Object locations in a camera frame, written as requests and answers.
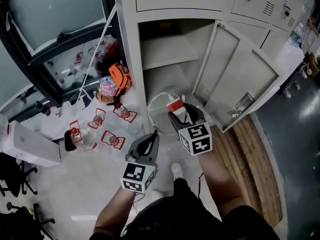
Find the gray floor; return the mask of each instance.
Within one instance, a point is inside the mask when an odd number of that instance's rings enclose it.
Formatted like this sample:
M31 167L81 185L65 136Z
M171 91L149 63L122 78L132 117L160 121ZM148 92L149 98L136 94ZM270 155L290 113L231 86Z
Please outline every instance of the gray floor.
M45 217L55 219L55 224L45 227L48 227L57 239L88 240L100 211L120 187L123 160L123 154L111 154L109 149L98 153L65 154L62 164L50 168L39 167L37 174L32 173L30 182L38 190L38 195L28 191L27 195L20 193L15 198L7 192L6 197L0 197L0 213L9 213L6 209L7 202L27 208L38 203ZM183 149L178 137L161 136L157 158L159 171L147 189L145 198L137 203L138 211L153 201L150 195L152 189L159 189L165 196L172 195L173 162L181 164L184 178L191 190L198 194L198 178L202 173L198 158L190 156ZM200 198L203 205L219 218L204 177L201 178ZM135 216L136 213L131 209L128 222Z
M283 177L290 240L320 229L320 89L298 82L291 99L275 94L256 112Z

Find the black chair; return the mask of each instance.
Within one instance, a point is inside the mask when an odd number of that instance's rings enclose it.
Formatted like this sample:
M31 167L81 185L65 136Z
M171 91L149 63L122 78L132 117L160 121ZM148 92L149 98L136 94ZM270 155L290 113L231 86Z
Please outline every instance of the black chair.
M18 207L12 205L11 202L6 204L8 211L11 209L17 209L14 213L14 218L11 216L11 223L7 225L8 232L13 236L15 240L24 240L24 239L33 239L33 240L42 240L44 238L41 235L41 231L46 234L51 240L55 240L51 234L49 234L44 228L43 225L47 223L56 223L53 218L40 221L38 215L39 205L35 203L33 205L34 217L30 214L26 207Z
M25 184L31 190L34 195L38 192L34 191L27 181L27 176L32 173L38 172L37 168L31 168L25 172L25 162L19 165L14 157L0 153L0 180L5 181L7 187L3 188L0 185L0 192L5 196L6 191L11 191L14 197L17 197L20 193L20 186L22 188L22 193L25 195Z

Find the white power cable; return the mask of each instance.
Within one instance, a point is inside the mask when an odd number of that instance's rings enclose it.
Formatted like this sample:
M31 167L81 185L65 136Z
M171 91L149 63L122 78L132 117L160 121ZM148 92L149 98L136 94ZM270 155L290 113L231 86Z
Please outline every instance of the white power cable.
M150 101L149 105L148 105L148 108L147 108L147 112L148 112L148 116L149 116L149 119L150 119L150 122L152 124L152 126L154 128L156 128L160 133L164 134L164 135L168 135L168 136L175 136L176 133L166 133L166 132L163 132L162 130L160 130L156 124L154 123L154 121L152 120L151 118L151 115L150 115L150 107L151 107L151 104L161 95L168 95L168 97L172 97L173 96L177 96L179 98L179 96L177 94L171 94L171 93L168 93L168 92L161 92L159 93L158 95L154 96L153 99Z
M110 15L109 15L109 17L108 17L108 19L107 19L107 21L106 21L106 23L105 23L105 26L104 26L104 29L103 29L103 31L102 31L102 34L101 34L101 37L100 37L100 40L99 40L98 44L100 44L101 41L102 41L102 39L104 38L105 33L106 33L106 31L107 31L107 28L109 27L110 22L111 22L112 18L114 17L116 11L117 11L117 4L115 4L115 5L113 6L113 8L112 8L112 10L111 10L111 12L110 12ZM88 70L87 70L87 72L86 72L86 74L85 74L85 77L84 77L84 79L83 79L82 86L81 86L81 88L79 89L80 92L79 92L78 98L76 99L76 103L75 103L74 108L76 108L77 103L78 103L78 101L79 101L79 99L80 99L81 93L82 93L82 91L84 91L84 86L85 86L85 83L86 83L86 80L87 80L87 77L88 77L88 74L89 74L91 65L92 65L92 63L94 62L95 56L96 56L96 54L97 54L98 48L99 48L99 45L96 46L96 48L95 48L95 50L94 50L94 53L93 53L93 55L92 55L92 57L91 57L89 67L88 67ZM87 92L84 92L84 93L87 95L87 97L88 97L90 100L92 100L92 98L89 96L89 94L88 94Z

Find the office chair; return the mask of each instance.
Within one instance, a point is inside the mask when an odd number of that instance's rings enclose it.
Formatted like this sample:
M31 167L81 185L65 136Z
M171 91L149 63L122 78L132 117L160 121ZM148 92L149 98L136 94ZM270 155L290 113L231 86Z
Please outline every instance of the office chair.
M38 172L37 168L31 168L25 172L25 162L19 165L14 157L0 153L0 180L5 181L7 187L3 188L0 186L0 192L5 196L6 191L11 191L14 197L17 197L20 192L20 186L22 193L25 195L25 184L31 190L34 195L38 192L34 191L27 181L27 176L32 172Z
M41 235L42 231L44 234L46 234L51 240L55 240L51 234L49 234L44 228L43 225L47 224L47 223L52 223L55 224L56 221L53 218L44 220L44 221L40 221L39 220L39 215L38 215L38 208L39 205L37 203L33 204L33 212L34 212L34 218L33 216L30 214L30 212L28 211L28 209L26 207L18 207L18 206L14 206L12 205L11 202L8 202L6 204L6 208L8 209L8 211L10 211L11 209L17 209L17 211L15 212L16 218L17 220L19 220L19 227L22 226L25 228L25 230L21 230L22 234L24 234L24 237L26 237L25 234L29 234L29 231L33 231L33 235L32 235L32 239L36 240L36 239L40 239L42 240L44 238L44 236Z

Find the white box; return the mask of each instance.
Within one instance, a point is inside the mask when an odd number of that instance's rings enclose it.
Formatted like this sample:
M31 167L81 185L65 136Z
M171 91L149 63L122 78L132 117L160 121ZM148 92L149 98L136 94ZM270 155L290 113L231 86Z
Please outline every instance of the white box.
M156 167L136 162L126 162L122 175L120 182L124 189L144 194L156 177Z
M196 156L212 150L212 134L209 123L201 123L180 129L182 146L191 156Z
M17 121L9 124L3 153L28 163L51 167L61 163L59 145L29 130Z

